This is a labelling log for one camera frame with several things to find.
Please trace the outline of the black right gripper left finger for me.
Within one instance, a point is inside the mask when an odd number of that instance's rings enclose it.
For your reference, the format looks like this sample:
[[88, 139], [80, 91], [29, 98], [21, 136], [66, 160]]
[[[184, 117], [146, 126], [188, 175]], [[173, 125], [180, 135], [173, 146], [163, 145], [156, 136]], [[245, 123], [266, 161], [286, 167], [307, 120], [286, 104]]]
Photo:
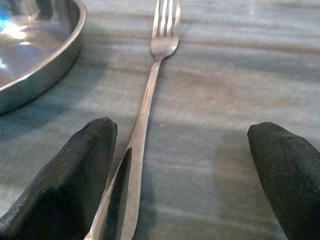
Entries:
[[108, 117], [76, 132], [1, 217], [1, 239], [82, 240], [100, 204], [116, 138]]

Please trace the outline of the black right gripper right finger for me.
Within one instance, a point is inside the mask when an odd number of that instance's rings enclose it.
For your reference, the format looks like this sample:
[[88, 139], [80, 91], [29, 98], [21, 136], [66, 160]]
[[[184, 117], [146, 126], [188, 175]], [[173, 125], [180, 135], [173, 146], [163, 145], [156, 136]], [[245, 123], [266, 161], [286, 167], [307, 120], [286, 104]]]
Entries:
[[263, 191], [289, 240], [320, 238], [320, 152], [278, 124], [262, 122], [247, 132]]

